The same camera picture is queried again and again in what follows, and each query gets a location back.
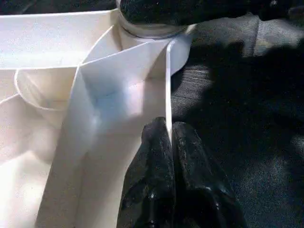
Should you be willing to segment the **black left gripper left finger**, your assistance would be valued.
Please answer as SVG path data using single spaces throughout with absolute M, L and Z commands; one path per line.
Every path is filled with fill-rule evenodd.
M 171 228 L 176 205 L 175 173 L 166 119 L 143 128 L 129 165 L 117 217 L 118 228 Z

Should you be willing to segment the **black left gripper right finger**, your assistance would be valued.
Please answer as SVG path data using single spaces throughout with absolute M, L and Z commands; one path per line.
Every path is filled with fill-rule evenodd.
M 196 130 L 172 126 L 177 228 L 245 228 L 243 211 L 228 177 Z

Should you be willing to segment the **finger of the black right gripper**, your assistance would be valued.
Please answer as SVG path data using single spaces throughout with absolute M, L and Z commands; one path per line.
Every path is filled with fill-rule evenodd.
M 135 25 L 197 24 L 219 18 L 235 18 L 249 10 L 249 0 L 122 0 L 122 16 Z

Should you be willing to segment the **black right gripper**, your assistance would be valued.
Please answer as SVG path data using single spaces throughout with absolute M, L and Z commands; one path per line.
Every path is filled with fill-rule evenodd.
M 304 19 L 303 0 L 251 0 L 249 11 L 261 20 Z

